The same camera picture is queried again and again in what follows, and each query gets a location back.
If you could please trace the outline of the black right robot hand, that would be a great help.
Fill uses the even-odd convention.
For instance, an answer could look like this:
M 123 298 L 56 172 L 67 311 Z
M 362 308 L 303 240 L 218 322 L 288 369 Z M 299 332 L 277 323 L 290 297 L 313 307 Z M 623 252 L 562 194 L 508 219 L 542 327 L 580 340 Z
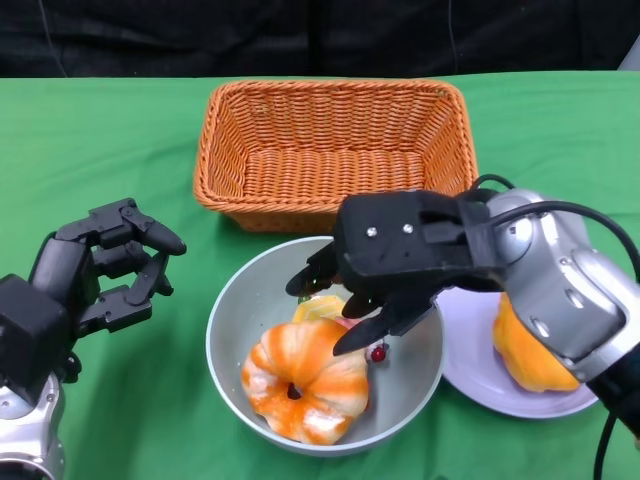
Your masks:
M 351 293 L 342 316 L 357 324 L 335 343 L 333 354 L 340 356 L 413 328 L 432 307 L 433 293 L 416 285 L 418 278 L 413 273 L 402 277 L 397 267 L 387 269 L 382 254 L 350 253 L 334 240 L 307 259 L 285 290 L 306 297 L 339 283 Z

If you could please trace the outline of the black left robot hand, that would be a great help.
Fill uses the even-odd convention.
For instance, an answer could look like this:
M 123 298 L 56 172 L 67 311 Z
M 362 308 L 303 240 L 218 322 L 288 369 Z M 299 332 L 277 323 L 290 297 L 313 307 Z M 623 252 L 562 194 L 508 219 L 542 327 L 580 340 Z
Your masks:
M 186 251 L 174 231 L 125 198 L 52 233 L 29 283 L 64 307 L 74 339 L 113 333 L 149 319 L 154 295 L 173 293 L 168 260 Z

